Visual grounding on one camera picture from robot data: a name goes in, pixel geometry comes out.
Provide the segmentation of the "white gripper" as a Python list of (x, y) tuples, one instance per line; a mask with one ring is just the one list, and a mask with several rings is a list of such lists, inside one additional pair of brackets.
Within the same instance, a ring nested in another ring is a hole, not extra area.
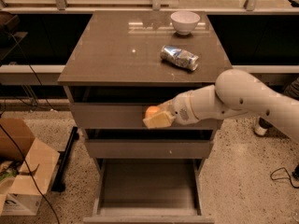
[(190, 125), (199, 121), (192, 111), (191, 91), (183, 92), (172, 101), (165, 101), (158, 107), (160, 112), (143, 119), (145, 126), (149, 129), (170, 127), (175, 119), (180, 125)]

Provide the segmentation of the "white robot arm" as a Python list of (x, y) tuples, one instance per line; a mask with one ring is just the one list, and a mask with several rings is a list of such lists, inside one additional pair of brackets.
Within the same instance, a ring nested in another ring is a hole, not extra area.
[(299, 142), (299, 101), (273, 91), (253, 75), (230, 69), (215, 83), (185, 91), (171, 100), (150, 107), (143, 118), (149, 129), (177, 123), (195, 124), (204, 119), (238, 119), (256, 115)]

